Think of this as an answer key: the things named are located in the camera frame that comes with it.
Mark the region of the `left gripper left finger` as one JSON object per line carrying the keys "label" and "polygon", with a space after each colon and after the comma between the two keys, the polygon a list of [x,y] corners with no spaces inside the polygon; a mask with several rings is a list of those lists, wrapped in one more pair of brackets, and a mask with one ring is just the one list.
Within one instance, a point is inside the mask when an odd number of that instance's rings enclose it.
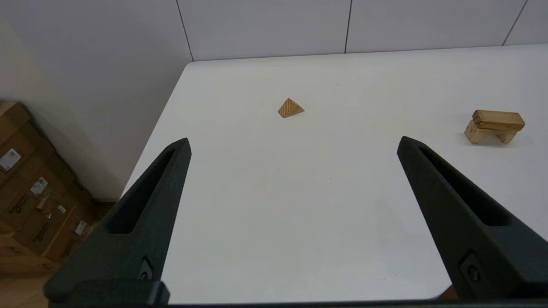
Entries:
{"label": "left gripper left finger", "polygon": [[163,267],[191,160],[168,145],[45,283],[49,305],[166,305]]}

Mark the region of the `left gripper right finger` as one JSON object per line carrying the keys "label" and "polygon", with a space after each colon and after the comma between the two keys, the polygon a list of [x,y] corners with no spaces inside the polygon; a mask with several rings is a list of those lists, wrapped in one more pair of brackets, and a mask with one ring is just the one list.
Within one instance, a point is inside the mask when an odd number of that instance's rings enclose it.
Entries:
{"label": "left gripper right finger", "polygon": [[424,143],[397,155],[460,299],[547,299],[544,238]]}

